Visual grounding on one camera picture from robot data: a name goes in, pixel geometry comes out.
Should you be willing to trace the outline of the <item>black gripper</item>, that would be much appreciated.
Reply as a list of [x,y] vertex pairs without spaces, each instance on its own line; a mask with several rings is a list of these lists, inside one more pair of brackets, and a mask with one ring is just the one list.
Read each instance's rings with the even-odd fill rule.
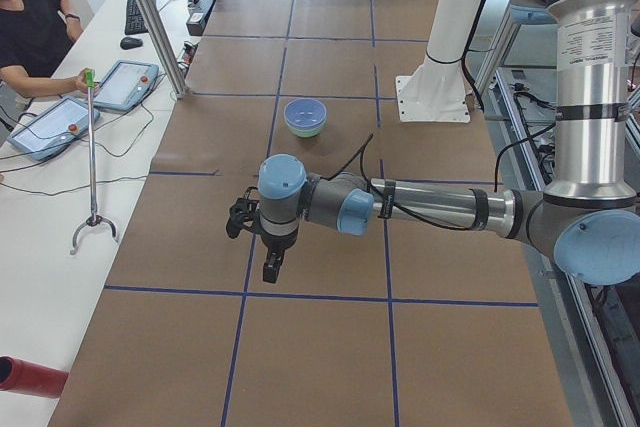
[[281,267],[288,249],[293,247],[297,241],[298,233],[292,232],[287,235],[272,235],[264,233],[261,240],[267,248],[266,260],[263,264],[262,280],[264,282],[276,282],[278,279],[278,267]]

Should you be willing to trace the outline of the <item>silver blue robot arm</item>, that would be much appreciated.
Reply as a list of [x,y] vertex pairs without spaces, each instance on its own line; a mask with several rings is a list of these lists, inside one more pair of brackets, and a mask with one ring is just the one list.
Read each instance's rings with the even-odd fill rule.
[[624,151],[632,112],[627,35],[636,1],[512,0],[514,13],[544,12],[557,25],[555,171],[540,191],[449,190],[345,171],[324,178],[293,156],[267,158],[250,204],[267,249],[264,280],[277,280],[301,220],[360,235],[372,217],[490,230],[588,284],[631,279],[639,271],[639,217],[636,192],[624,178]]

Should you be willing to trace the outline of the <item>person's hand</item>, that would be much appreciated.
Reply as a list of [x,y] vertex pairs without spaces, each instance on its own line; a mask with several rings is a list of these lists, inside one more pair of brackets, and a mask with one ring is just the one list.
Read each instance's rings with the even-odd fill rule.
[[[87,94],[90,87],[87,85],[86,82],[86,76],[87,76],[88,70],[83,70],[81,71],[75,78],[75,86],[76,86],[76,90],[79,92],[82,92],[83,94]],[[92,90],[94,92],[94,94],[97,94],[99,92],[99,83],[95,82],[94,86],[92,87]]]

